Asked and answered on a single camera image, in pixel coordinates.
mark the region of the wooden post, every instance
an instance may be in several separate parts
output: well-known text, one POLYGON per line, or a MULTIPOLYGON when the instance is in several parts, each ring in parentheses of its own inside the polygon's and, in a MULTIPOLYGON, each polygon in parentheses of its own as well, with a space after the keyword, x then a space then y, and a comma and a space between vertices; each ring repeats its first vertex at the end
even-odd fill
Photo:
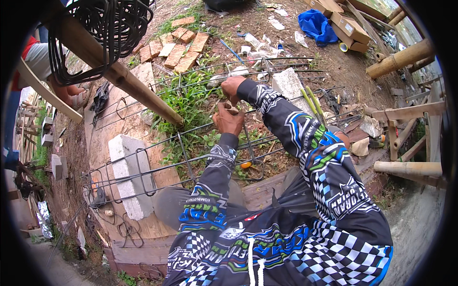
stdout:
POLYGON ((374 171, 390 174, 406 174, 419 176, 442 176, 440 162, 381 162, 374 163, 374 171))
MULTIPOLYGON (((103 64, 103 47, 94 39, 88 31, 74 17, 62 16, 64 7, 58 0, 50 3, 48 10, 42 14, 40 21, 50 23, 53 19, 61 18, 60 42, 89 66, 96 68, 103 64)), ((104 77, 114 86, 127 92, 130 96, 154 111, 165 120, 174 125, 182 125, 183 118, 170 106, 159 98, 151 89, 136 78, 121 63, 115 62, 104 74, 104 77)))
POLYGON ((424 68, 425 66, 429 65, 430 63, 432 63, 433 61, 435 61, 435 57, 432 56, 432 57, 428 57, 426 59, 422 59, 422 60, 419 60, 418 62, 414 63, 413 66, 411 66, 409 68, 409 72, 410 73, 413 73, 421 68, 424 68))
POLYGON ((385 23, 389 23, 392 19, 394 19, 401 12, 402 12, 402 8, 401 6, 399 6, 398 8, 394 9, 383 21, 385 23))
POLYGON ((345 1, 345 5, 348 7, 348 9, 353 13, 353 15, 356 16, 356 18, 361 22, 363 25, 363 28, 369 33, 369 36, 376 42, 377 46, 380 48, 380 51, 384 55, 389 55, 390 52, 388 52, 387 47, 383 43, 382 39, 378 36, 378 34, 374 31, 374 28, 372 28, 372 25, 366 21, 366 19, 361 15, 361 13, 348 1, 345 1))
POLYGON ((393 142, 393 147, 395 150, 399 149, 399 147, 402 146, 402 144, 404 144, 404 142, 407 140, 416 121, 417 118, 411 119, 409 123, 407 123, 405 129, 401 132, 401 134, 399 134, 398 138, 393 142))
POLYGON ((415 143, 415 145, 413 145, 412 148, 410 148, 407 152, 405 152, 404 155, 402 155, 396 161, 401 161, 401 162, 409 161, 410 159, 412 159, 413 156, 415 156, 415 154, 417 154, 417 152, 421 148, 423 148, 423 146, 425 146, 425 144, 426 144, 426 135, 423 136, 420 140, 418 140, 418 142, 415 143))
POLYGON ((416 61, 433 56, 434 51, 428 39, 416 43, 410 47, 399 51, 379 63, 375 63, 366 69, 367 74, 376 79, 395 70, 399 70, 406 65, 414 64, 416 61))
POLYGON ((390 22, 388 22, 388 25, 390 26, 396 26, 405 18, 405 12, 401 11, 399 14, 397 14, 390 22))

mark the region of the man's right hand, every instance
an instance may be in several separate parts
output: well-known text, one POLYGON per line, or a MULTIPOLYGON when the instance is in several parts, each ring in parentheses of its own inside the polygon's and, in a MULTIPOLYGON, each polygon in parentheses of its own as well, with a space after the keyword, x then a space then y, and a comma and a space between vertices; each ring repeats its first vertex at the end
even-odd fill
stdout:
POLYGON ((244 80, 246 80, 246 78, 242 76, 231 76, 221 84, 223 94, 228 98, 232 106, 236 106, 240 101, 239 97, 237 96, 237 88, 239 88, 239 85, 244 80))

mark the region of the concrete block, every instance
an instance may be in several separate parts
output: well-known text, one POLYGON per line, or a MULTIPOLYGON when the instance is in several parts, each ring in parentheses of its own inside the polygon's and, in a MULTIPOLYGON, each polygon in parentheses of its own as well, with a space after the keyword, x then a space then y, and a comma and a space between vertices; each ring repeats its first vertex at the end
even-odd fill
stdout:
MULTIPOLYGON (((127 155, 134 154, 138 148, 145 148, 145 143, 142 140, 119 134, 108 141, 108 147, 110 158, 113 162, 127 155)), ((148 157, 145 151, 138 153, 138 163, 140 164, 140 171, 142 173, 150 171, 148 157)), ((115 178, 139 174, 135 155, 115 162, 111 166, 115 178)), ((156 188, 154 178, 151 174, 144 175, 142 178, 146 191, 151 191, 156 188)), ((143 194, 143 186, 140 177, 117 183, 116 185, 121 197, 142 194, 123 200, 123 205, 129 218, 141 220, 148 217, 154 211, 152 197, 143 194)))
POLYGON ((162 50, 162 44, 160 41, 151 41, 149 42, 149 48, 151 50, 151 57, 154 59, 159 56, 159 53, 162 50))
POLYGON ((187 52, 184 57, 180 59, 175 67, 177 73, 186 72, 193 65, 196 64, 196 59, 200 54, 198 52, 187 52))
POLYGON ((194 42, 192 42, 191 47, 189 48, 189 52, 198 52, 201 53, 205 44, 207 43, 209 35, 207 33, 197 33, 196 37, 194 38, 194 42))
POLYGON ((175 66, 178 64, 178 62, 181 59, 181 56, 183 55, 184 51, 186 50, 185 46, 182 45, 175 45, 173 50, 170 52, 169 56, 167 57, 167 60, 164 62, 164 67, 168 69, 174 69, 175 66))
POLYGON ((41 137, 41 146, 43 147, 50 147, 54 142, 54 136, 45 134, 41 137))
POLYGON ((60 156, 60 163, 62 164, 62 178, 68 178, 67 156, 60 156))
POLYGON ((191 24, 191 23, 194 23, 195 21, 196 19, 194 18, 194 16, 178 19, 178 20, 172 21, 172 27, 179 26, 179 25, 185 25, 185 24, 191 24))
POLYGON ((307 114, 314 116, 307 101, 302 97, 302 93, 300 92, 301 87, 302 84, 293 68, 288 68, 281 73, 273 75, 272 89, 290 100, 295 97, 300 97, 299 99, 291 100, 291 103, 307 114))
POLYGON ((62 163, 60 162, 59 155, 51 155, 51 169, 53 171, 54 178, 56 181, 62 179, 62 163))

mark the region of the red brick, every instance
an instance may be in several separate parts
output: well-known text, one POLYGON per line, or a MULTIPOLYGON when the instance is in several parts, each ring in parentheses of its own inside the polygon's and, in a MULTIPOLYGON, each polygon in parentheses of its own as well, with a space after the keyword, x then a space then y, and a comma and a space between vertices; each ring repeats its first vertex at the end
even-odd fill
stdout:
POLYGON ((186 30, 185 28, 182 28, 182 27, 179 27, 178 29, 176 29, 175 31, 172 32, 172 36, 174 36, 175 38, 181 38, 181 36, 183 36, 188 30, 186 30))
POLYGON ((141 48, 143 48, 145 45, 140 43, 138 44, 133 50, 132 50, 132 54, 137 54, 141 48))
POLYGON ((187 31, 186 33, 181 36, 180 41, 184 43, 190 43, 196 37, 196 33, 193 31, 187 31))
POLYGON ((176 65, 175 71, 178 73, 186 72, 196 64, 196 59, 200 54, 198 52, 187 52, 180 62, 176 65))
POLYGON ((179 25, 185 25, 185 24, 191 24, 194 23, 196 20, 194 17, 187 17, 183 19, 178 19, 172 22, 172 27, 179 26, 179 25))
POLYGON ((142 64, 144 62, 149 62, 152 59, 153 58, 151 57, 151 50, 149 48, 149 45, 140 49, 140 60, 142 64))
POLYGON ((163 46, 167 43, 173 43, 172 33, 170 32, 167 34, 161 35, 159 38, 161 39, 161 43, 163 46))
POLYGON ((173 69, 181 59, 184 51, 186 50, 185 46, 182 45, 175 45, 173 50, 170 52, 167 60, 164 63, 164 66, 169 69, 173 69))
POLYGON ((151 41, 149 42, 149 48, 151 50, 151 58, 156 58, 157 56, 159 56, 159 53, 161 52, 162 50, 162 44, 160 41, 156 40, 156 41, 151 41))
POLYGON ((203 51, 203 47, 207 43, 209 35, 207 33, 197 33, 194 41, 192 42, 191 47, 189 48, 190 52, 198 52, 201 53, 203 51))

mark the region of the wooden beam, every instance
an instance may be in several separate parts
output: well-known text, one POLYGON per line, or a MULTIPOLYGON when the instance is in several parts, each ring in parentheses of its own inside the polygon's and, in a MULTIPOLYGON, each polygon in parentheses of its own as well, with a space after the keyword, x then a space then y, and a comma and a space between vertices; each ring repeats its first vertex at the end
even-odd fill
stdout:
POLYGON ((372 28, 372 25, 369 24, 368 21, 361 15, 361 13, 348 1, 345 0, 345 5, 350 9, 350 11, 356 16, 356 18, 361 22, 363 25, 363 28, 368 32, 369 36, 374 40, 374 42, 377 44, 377 46, 380 48, 380 52, 384 55, 389 55, 390 52, 388 51, 388 48, 385 46, 384 42, 378 34, 374 31, 374 28, 372 28))
MULTIPOLYGON (((62 14, 64 10, 59 0, 52 0, 47 10, 41 14, 40 22, 45 23, 45 26, 49 28, 49 25, 59 18, 62 31, 59 35, 60 42, 92 68, 100 67, 104 63, 102 45, 86 31, 76 18, 69 16, 68 12, 65 15, 62 14)), ((173 125, 181 126, 183 124, 183 118, 178 113, 119 61, 108 68, 104 77, 173 125)))
POLYGON ((439 101, 404 108, 375 111, 372 113, 372 117, 377 120, 412 119, 423 117, 423 113, 425 112, 427 112, 430 116, 442 115, 442 111, 445 110, 445 101, 439 101))
POLYGON ((372 79, 376 79, 380 76, 386 75, 395 70, 399 70, 407 65, 414 64, 421 59, 433 55, 434 50, 432 48, 431 42, 428 39, 424 39, 415 45, 392 54, 391 56, 383 59, 381 62, 369 66, 366 69, 366 72, 372 79))
POLYGON ((415 145, 413 145, 412 148, 410 148, 407 152, 405 152, 404 155, 402 155, 396 161, 400 161, 400 162, 410 161, 410 159, 412 159, 412 157, 415 156, 415 154, 417 154, 417 152, 420 151, 420 149, 423 148, 425 144, 426 144, 426 135, 423 136, 420 140, 418 140, 418 142, 415 143, 415 145))
POLYGON ((76 112, 73 108, 68 106, 65 102, 63 102, 60 98, 58 98, 55 94, 50 92, 41 81, 37 78, 37 76, 30 70, 27 66, 25 61, 21 58, 19 61, 19 65, 17 66, 17 70, 24 78, 24 80, 29 84, 36 92, 38 92, 41 97, 49 102, 52 106, 56 107, 57 110, 68 116, 71 120, 75 121, 76 123, 80 123, 83 117, 81 114, 76 112))
POLYGON ((374 163, 374 171, 389 174, 406 174, 419 176, 442 176, 440 162, 382 162, 374 163))

